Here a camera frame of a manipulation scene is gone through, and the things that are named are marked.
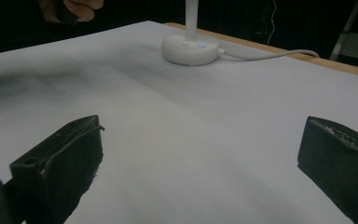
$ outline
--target white round base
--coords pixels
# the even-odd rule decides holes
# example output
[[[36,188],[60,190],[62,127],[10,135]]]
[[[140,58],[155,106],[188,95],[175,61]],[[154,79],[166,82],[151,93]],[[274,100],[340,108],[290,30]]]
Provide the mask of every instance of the white round base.
[[[186,41],[183,35],[167,37],[161,45],[162,57],[171,63],[203,65],[219,55],[219,41],[209,35],[197,35],[197,41]]]

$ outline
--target white table surface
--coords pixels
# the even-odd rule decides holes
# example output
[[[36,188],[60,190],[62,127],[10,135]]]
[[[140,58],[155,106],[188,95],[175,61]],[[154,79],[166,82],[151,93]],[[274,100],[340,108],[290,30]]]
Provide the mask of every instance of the white table surface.
[[[0,53],[0,179],[96,114],[103,163],[66,223],[351,223],[296,156],[307,116],[358,131],[358,76],[287,57],[168,63],[160,44],[181,32],[146,21]]]

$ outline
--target wooden table edge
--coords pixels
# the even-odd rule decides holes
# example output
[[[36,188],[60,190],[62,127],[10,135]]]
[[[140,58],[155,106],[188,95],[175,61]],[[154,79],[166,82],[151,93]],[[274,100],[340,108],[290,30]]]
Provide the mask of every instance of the wooden table edge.
[[[178,28],[178,29],[185,29],[185,26],[182,24],[178,24],[175,22],[167,22],[164,23],[165,25],[174,27],[174,28]],[[285,52],[287,50],[285,49],[278,49],[272,46],[267,46],[267,45],[263,45],[263,44],[259,44],[259,43],[255,43],[252,41],[248,41],[248,40],[244,40],[244,39],[239,39],[236,37],[232,37],[229,35],[220,35],[218,33],[214,33],[214,32],[210,32],[210,31],[205,31],[205,30],[201,30],[199,29],[199,32],[201,34],[206,34],[206,35],[211,35],[214,36],[218,39],[222,39],[222,40],[226,40],[232,43],[236,43],[236,44],[240,44],[240,45],[244,45],[247,47],[251,47],[251,48],[255,48],[255,49],[262,49],[265,51],[269,51],[269,52],[273,52],[273,53],[281,53],[281,52]],[[334,62],[334,61],[330,61],[330,60],[326,60],[326,59],[322,59],[322,58],[314,58],[312,56],[306,55],[306,54],[293,54],[293,55],[289,55],[288,57],[291,58],[295,58],[304,62],[308,62],[308,63],[314,63],[314,64],[318,64],[324,67],[328,67],[328,68],[332,68],[332,69],[336,69],[342,72],[348,72],[348,73],[352,73],[355,75],[358,75],[358,67],[357,66],[353,66],[353,65],[349,65],[349,64],[345,64],[345,63],[338,63],[338,62]]]

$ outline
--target hand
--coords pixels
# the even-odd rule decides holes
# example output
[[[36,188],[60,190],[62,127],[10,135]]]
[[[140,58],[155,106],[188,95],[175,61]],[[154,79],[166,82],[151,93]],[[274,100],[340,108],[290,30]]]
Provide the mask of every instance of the hand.
[[[45,21],[60,22],[57,19],[57,0],[38,1]],[[72,13],[77,15],[77,21],[91,21],[95,16],[94,10],[103,6],[103,0],[63,0],[63,3]]]

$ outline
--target black object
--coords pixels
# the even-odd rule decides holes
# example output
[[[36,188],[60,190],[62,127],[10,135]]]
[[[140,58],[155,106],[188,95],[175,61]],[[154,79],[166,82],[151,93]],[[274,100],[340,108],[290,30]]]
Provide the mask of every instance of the black object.
[[[358,224],[358,133],[308,117],[297,160],[301,171]]]
[[[77,24],[77,15],[66,7],[63,0],[57,0],[57,19],[67,25]]]
[[[62,224],[89,189],[103,158],[97,116],[72,121],[10,164],[0,182],[0,224]]]

